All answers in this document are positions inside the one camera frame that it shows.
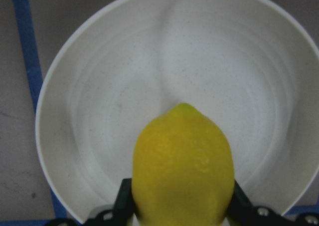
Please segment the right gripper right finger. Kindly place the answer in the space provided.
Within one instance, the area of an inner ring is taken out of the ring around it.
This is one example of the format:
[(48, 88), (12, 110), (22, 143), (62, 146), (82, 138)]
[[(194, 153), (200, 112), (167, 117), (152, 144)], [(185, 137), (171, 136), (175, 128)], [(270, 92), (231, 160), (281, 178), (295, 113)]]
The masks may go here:
[(228, 207), (231, 226), (317, 226), (318, 213), (302, 213), (294, 220), (276, 213), (269, 207), (253, 205), (237, 182)]

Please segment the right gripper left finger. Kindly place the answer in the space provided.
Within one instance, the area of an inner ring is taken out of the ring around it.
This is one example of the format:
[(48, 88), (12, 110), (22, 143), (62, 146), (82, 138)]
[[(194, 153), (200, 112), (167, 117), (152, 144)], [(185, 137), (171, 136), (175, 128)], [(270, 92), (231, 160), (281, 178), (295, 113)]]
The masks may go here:
[(135, 212), (132, 196), (132, 179), (123, 179), (115, 202), (93, 209), (85, 226), (131, 226)]

